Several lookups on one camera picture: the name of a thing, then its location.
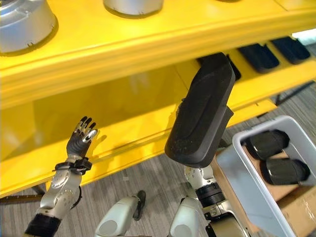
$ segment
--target black object in bin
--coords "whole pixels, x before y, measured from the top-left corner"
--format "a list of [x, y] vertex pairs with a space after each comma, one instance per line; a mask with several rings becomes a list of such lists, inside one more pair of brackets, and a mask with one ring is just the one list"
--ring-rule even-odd
[[291, 64], [300, 64], [311, 56], [301, 42], [289, 36], [271, 42]]
[[249, 153], [259, 160], [266, 160], [280, 153], [288, 146], [289, 141], [288, 135], [279, 130], [261, 132], [245, 140]]
[[261, 46], [256, 43], [238, 48], [238, 50], [259, 73], [268, 73], [280, 64], [267, 45]]
[[311, 174], [308, 166], [298, 159], [268, 159], [260, 162], [262, 177], [272, 185], [298, 184]]
[[[202, 64], [209, 60], [210, 58], [212, 58], [213, 54], [211, 55], [207, 55], [207, 56], [204, 56], [204, 57], [201, 57], [201, 58], [198, 58], [197, 61], [199, 62], [199, 64], [202, 66]], [[229, 54], [226, 55], [226, 57], [228, 58], [228, 61], [229, 63], [231, 64], [231, 67], [234, 71], [234, 74], [235, 74], [235, 81], [239, 80], [241, 78], [241, 73], [240, 71], [238, 70], [238, 68], [236, 67], [236, 65], [233, 63], [233, 61], [231, 60], [231, 58], [229, 57]]]

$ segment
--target black wrist cuff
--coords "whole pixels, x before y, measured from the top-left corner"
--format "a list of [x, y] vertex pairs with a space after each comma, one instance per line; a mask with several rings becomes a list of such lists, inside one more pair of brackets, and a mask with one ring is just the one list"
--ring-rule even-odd
[[39, 237], [53, 237], [58, 230], [61, 220], [56, 217], [36, 214], [29, 223], [25, 233]]

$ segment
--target gray carpet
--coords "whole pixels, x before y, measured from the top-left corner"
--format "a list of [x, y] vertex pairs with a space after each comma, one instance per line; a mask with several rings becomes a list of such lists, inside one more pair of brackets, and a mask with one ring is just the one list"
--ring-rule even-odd
[[[254, 118], [230, 127], [225, 131], [224, 140], [277, 115], [290, 115], [304, 128], [316, 144], [316, 87], [313, 84], [303, 92], [282, 104], [279, 108], [262, 117]], [[149, 235], [166, 237], [169, 225], [181, 198], [190, 187], [183, 175], [183, 166], [157, 156], [139, 165], [101, 179], [82, 188], [83, 199], [71, 210], [55, 235], [56, 237], [93, 237], [95, 228], [105, 213], [120, 198], [135, 194], [143, 189], [147, 192], [147, 205], [139, 222], [132, 222], [128, 236]], [[19, 194], [34, 194], [25, 190]], [[21, 236], [39, 207], [38, 202], [0, 206], [2, 237]], [[200, 214], [200, 233], [205, 237], [206, 221]], [[261, 237], [269, 235], [261, 232]]]

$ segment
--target cardboard box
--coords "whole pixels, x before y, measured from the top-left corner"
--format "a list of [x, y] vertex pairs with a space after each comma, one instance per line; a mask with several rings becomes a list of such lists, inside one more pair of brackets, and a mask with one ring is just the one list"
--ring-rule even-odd
[[214, 177], [216, 178], [218, 185], [221, 187], [225, 197], [230, 201], [232, 208], [234, 209], [234, 212], [235, 212], [236, 216], [238, 217], [239, 221], [241, 222], [241, 224], [245, 228], [247, 228], [247, 230], [249, 231], [250, 234], [254, 234], [254, 233], [260, 231], [260, 229], [257, 226], [255, 226], [254, 224], [252, 224], [249, 221], [249, 219], [248, 219], [244, 209], [242, 208], [242, 205], [239, 202], [236, 194], [234, 193], [227, 177], [223, 173], [222, 169], [219, 167], [217, 160], [216, 160], [216, 156], [214, 157], [214, 159], [211, 163], [211, 166], [213, 169]]
[[[265, 183], [265, 185], [267, 186], [269, 192], [271, 193], [273, 199], [275, 201], [280, 200], [281, 198], [283, 198], [284, 196], [286, 196], [287, 194], [289, 194], [291, 191], [293, 191], [294, 189], [298, 188], [299, 185], [297, 184], [293, 184], [293, 185], [271, 185], [269, 183], [267, 183], [261, 174], [261, 170], [260, 170], [260, 160], [255, 159], [254, 157], [251, 156], [251, 154], [248, 152], [247, 148], [245, 146], [243, 146], [243, 150], [245, 151], [245, 153], [247, 154], [247, 156], [249, 157], [251, 163], [253, 164], [253, 166], [255, 167], [255, 169], [257, 170], [258, 174], [260, 175], [262, 181]], [[271, 158], [288, 158], [286, 153], [280, 153], [277, 154]]]
[[306, 237], [316, 229], [316, 186], [302, 186], [277, 204], [297, 237]]

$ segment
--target black pad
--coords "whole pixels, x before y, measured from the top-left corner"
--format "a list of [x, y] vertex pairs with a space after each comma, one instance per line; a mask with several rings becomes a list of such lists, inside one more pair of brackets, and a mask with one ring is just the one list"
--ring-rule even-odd
[[226, 106], [235, 74], [223, 53], [208, 57], [194, 77], [165, 145], [171, 159], [208, 166], [233, 112]]
[[29, 223], [25, 233], [31, 236], [53, 237], [61, 223], [56, 217], [36, 214], [34, 219]]
[[287, 36], [271, 41], [291, 64], [300, 64], [308, 59], [311, 54], [299, 40]]
[[309, 167], [298, 159], [268, 159], [260, 162], [262, 177], [272, 185], [299, 184], [311, 174]]
[[238, 50], [259, 73], [268, 73], [280, 64], [267, 45], [261, 46], [255, 43], [238, 48]]

